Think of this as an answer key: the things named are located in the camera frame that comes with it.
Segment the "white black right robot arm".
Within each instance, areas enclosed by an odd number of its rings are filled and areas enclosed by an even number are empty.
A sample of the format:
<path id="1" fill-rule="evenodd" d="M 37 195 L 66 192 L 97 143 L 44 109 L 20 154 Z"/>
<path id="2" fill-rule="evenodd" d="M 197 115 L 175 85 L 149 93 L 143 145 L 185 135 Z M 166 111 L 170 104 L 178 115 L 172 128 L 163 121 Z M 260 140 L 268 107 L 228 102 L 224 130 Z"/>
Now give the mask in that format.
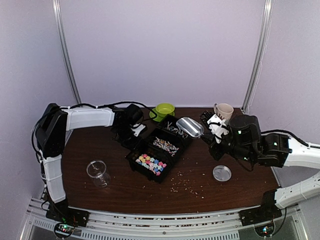
<path id="1" fill-rule="evenodd" d="M 251 167 L 320 168 L 318 144 L 307 143 L 287 130 L 261 131 L 258 118 L 254 115 L 237 115 L 229 124 L 209 111 L 204 111 L 199 117 L 211 132 L 211 136 L 204 135 L 202 140 L 207 143 L 209 153 L 216 161 L 229 155 L 237 162 L 249 163 Z M 265 192 L 256 216 L 266 221 L 276 212 L 276 207 L 284 209 L 319 194 L 320 175 L 317 173 L 291 186 Z"/>

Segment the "black three-compartment candy tray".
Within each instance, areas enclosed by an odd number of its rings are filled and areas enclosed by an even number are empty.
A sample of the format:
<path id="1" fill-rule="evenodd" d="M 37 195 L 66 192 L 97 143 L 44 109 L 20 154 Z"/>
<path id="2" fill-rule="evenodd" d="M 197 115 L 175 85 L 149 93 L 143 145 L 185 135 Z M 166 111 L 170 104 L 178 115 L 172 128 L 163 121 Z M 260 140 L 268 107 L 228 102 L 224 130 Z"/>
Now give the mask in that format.
<path id="1" fill-rule="evenodd" d="M 125 157 L 133 171 L 161 183 L 192 142 L 177 126 L 178 118 L 166 116 L 155 129 Z"/>

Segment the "clear plastic jar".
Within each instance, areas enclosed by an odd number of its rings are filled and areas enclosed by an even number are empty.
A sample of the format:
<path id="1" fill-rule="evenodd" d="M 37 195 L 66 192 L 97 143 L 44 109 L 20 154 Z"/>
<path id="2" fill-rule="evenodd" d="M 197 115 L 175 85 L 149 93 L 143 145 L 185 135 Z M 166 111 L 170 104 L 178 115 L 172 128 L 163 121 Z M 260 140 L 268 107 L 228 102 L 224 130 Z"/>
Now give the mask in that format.
<path id="1" fill-rule="evenodd" d="M 111 177 L 106 164 L 99 159 L 91 161 L 86 167 L 86 173 L 97 188 L 107 188 Z"/>

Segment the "silver metal scoop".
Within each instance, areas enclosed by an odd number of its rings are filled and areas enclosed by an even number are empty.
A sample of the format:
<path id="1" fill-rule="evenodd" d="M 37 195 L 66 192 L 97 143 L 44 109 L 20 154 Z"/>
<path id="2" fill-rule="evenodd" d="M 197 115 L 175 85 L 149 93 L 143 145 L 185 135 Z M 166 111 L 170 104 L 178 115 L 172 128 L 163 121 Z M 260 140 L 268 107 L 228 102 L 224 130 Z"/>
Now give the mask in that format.
<path id="1" fill-rule="evenodd" d="M 192 138 L 200 138 L 204 134 L 204 127 L 190 117 L 178 119 L 176 126 Z"/>

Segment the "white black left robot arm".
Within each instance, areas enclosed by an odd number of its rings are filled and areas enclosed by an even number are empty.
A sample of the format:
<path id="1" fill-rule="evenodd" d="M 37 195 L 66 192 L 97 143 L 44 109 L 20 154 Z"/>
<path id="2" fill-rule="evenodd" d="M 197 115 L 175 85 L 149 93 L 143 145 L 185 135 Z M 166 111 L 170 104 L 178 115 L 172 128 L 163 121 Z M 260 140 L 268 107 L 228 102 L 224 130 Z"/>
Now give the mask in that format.
<path id="1" fill-rule="evenodd" d="M 47 105 L 42 117 L 34 126 L 36 154 L 42 164 L 43 180 L 50 199 L 56 203 L 52 213 L 61 222 L 72 218 L 72 211 L 62 201 L 66 199 L 63 186 L 62 157 L 69 131 L 93 127 L 110 127 L 120 144 L 131 149 L 140 140 L 145 130 L 141 108 L 131 103 L 125 108 L 114 104 L 94 106 L 82 103 L 74 106 Z"/>

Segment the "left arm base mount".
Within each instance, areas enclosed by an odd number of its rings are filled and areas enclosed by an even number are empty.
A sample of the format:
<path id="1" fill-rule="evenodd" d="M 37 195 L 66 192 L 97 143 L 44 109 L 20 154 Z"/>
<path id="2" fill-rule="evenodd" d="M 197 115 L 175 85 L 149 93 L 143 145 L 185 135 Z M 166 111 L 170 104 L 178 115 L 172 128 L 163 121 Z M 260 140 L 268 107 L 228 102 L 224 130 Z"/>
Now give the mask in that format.
<path id="1" fill-rule="evenodd" d="M 46 218 L 56 221 L 53 227 L 54 235 L 61 240 L 69 238 L 76 228 L 86 227 L 90 213 L 86 210 L 70 208 L 65 199 L 61 203 L 49 200 Z"/>

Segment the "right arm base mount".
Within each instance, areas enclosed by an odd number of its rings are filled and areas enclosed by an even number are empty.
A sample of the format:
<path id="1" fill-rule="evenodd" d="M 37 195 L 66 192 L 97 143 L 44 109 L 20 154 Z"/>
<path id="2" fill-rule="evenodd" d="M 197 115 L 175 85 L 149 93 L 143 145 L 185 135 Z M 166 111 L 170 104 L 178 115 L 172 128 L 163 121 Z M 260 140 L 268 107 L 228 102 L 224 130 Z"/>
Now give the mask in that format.
<path id="1" fill-rule="evenodd" d="M 265 192 L 260 206 L 241 210 L 238 213 L 243 227 L 255 225 L 255 233 L 265 239 L 276 235 L 287 217 L 287 209 L 285 208 L 284 219 L 280 227 L 276 229 L 275 219 L 282 217 L 282 210 L 276 206 L 276 192 L 277 189 Z"/>

